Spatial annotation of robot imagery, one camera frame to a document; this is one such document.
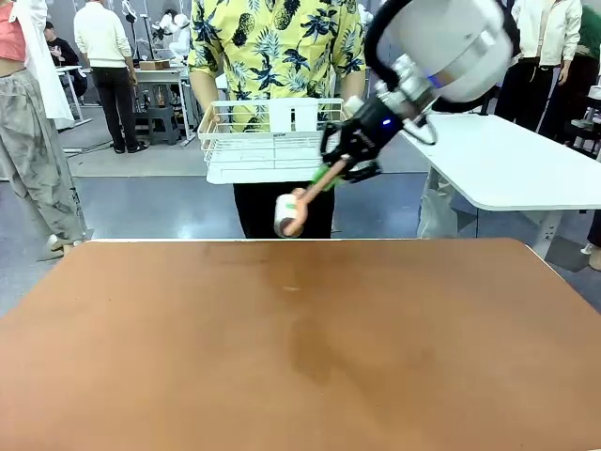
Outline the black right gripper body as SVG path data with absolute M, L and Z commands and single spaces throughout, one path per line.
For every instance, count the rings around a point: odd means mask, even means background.
M 403 129 L 402 119 L 377 96 L 364 101 L 359 112 L 346 121 L 345 148 L 356 163 L 375 160 Z

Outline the person's right hand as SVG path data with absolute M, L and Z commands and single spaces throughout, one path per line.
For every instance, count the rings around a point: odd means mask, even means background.
M 220 108 L 212 103 L 206 108 L 205 113 L 203 114 L 197 130 L 198 137 L 203 139 L 206 134 L 216 133 L 220 123 Z

